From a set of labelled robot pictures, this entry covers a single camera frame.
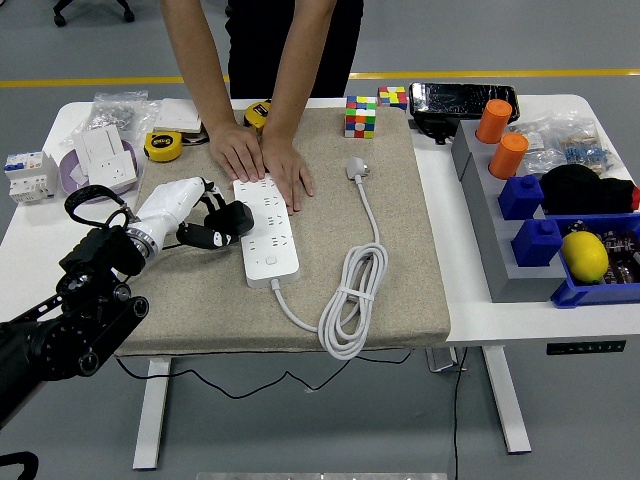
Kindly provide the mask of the person's left hand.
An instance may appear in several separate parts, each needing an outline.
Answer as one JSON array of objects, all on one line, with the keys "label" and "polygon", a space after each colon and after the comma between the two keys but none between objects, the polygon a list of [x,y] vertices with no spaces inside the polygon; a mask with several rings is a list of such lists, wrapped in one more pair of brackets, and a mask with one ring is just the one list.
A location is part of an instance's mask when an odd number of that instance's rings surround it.
[{"label": "person's left hand", "polygon": [[286,137],[264,135],[261,139],[264,165],[281,193],[287,212],[294,215],[302,209],[302,196],[314,196],[313,180],[307,164]]}]

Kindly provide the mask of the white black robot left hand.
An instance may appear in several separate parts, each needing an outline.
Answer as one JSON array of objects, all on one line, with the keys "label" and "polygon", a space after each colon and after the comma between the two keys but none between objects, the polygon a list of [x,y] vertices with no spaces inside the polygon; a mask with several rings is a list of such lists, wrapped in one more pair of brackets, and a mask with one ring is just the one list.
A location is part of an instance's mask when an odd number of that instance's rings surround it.
[{"label": "white black robot left hand", "polygon": [[224,196],[214,182],[202,177],[161,184],[138,209],[136,218],[126,229],[127,235],[147,259],[163,249],[165,238],[170,234],[176,235],[180,245],[207,250],[237,243],[237,234],[223,233],[219,227],[210,228],[185,222],[200,201],[208,207],[210,213],[214,213],[213,199],[218,202],[221,212],[226,207]]}]

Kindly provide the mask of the person's right hand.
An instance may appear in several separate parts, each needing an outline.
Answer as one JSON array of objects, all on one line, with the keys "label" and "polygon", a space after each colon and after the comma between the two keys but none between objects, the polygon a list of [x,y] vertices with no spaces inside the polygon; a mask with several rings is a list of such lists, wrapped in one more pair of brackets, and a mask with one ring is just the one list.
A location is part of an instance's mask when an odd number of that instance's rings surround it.
[{"label": "person's right hand", "polygon": [[230,180],[256,182],[265,175],[258,137],[254,131],[234,121],[208,130],[210,153]]}]

